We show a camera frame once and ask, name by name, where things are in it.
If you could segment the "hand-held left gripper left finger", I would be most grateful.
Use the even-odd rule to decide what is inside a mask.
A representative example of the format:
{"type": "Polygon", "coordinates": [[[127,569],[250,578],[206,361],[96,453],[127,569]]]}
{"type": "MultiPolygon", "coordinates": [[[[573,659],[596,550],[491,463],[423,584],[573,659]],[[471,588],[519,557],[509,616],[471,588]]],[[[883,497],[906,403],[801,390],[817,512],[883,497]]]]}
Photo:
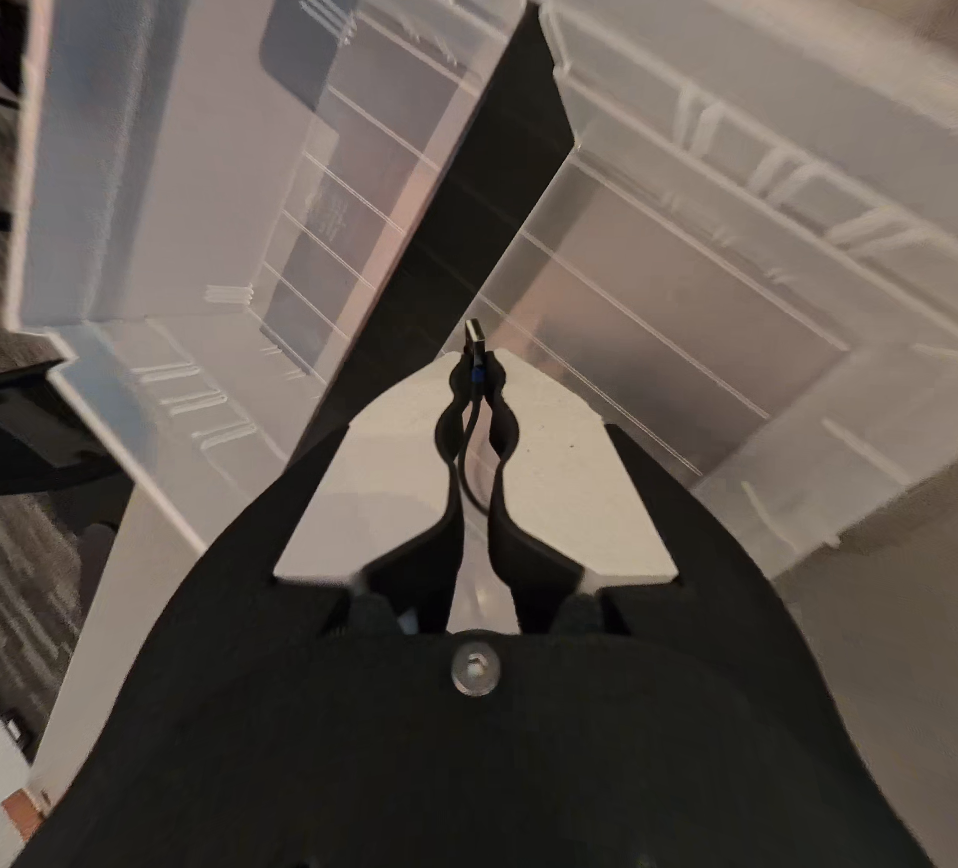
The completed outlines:
{"type": "Polygon", "coordinates": [[[377,594],[447,630],[464,556],[456,460],[470,357],[449,353],[368,403],[349,423],[273,576],[377,594]]]}

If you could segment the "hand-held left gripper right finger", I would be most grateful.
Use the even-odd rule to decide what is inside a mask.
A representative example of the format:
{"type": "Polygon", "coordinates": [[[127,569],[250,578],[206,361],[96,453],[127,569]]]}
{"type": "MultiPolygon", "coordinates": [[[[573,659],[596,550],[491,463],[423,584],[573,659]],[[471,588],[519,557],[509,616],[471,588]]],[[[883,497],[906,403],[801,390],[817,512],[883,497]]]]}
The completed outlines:
{"type": "Polygon", "coordinates": [[[519,630],[545,633],[568,598],[678,578],[608,426],[579,395],[501,348],[485,358],[499,462],[487,550],[519,630]]]}

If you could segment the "clear plastic bin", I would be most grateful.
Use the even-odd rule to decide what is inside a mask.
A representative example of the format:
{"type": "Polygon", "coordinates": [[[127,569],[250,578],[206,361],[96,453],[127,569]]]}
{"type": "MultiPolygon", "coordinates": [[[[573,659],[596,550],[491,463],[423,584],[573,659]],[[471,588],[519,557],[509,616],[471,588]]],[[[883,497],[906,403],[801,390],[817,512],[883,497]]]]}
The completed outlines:
{"type": "Polygon", "coordinates": [[[202,550],[535,1],[573,145],[466,310],[776,576],[956,461],[956,65],[832,0],[32,0],[6,324],[202,550]]]}

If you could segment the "black bin divider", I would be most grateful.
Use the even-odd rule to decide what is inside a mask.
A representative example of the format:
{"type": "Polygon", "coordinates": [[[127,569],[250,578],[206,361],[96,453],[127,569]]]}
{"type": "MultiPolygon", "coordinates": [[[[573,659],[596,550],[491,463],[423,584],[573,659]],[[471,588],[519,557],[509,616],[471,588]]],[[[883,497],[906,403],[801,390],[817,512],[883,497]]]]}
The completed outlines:
{"type": "Polygon", "coordinates": [[[555,62],[530,1],[412,239],[317,405],[298,460],[432,361],[572,149],[555,62]]]}

